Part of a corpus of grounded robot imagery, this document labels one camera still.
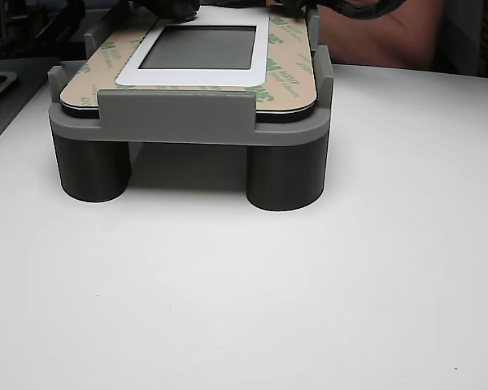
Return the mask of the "grey blue-padded gripper finger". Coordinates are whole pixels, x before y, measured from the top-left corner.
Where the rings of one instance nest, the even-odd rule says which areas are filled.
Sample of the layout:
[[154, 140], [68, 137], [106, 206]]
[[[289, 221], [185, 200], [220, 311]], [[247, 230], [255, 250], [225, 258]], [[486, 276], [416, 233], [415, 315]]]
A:
[[305, 17], [307, 0], [271, 0], [268, 6], [276, 15], [287, 16], [296, 20]]

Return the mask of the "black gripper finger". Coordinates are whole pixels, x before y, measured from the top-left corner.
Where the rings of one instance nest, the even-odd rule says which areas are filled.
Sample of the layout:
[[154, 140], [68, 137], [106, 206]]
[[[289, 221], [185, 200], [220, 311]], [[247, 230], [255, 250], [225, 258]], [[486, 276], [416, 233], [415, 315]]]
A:
[[140, 4], [160, 19], [171, 19], [172, 11], [168, 1], [141, 0]]
[[173, 0], [170, 11], [174, 20], [192, 20], [199, 10], [199, 0]]

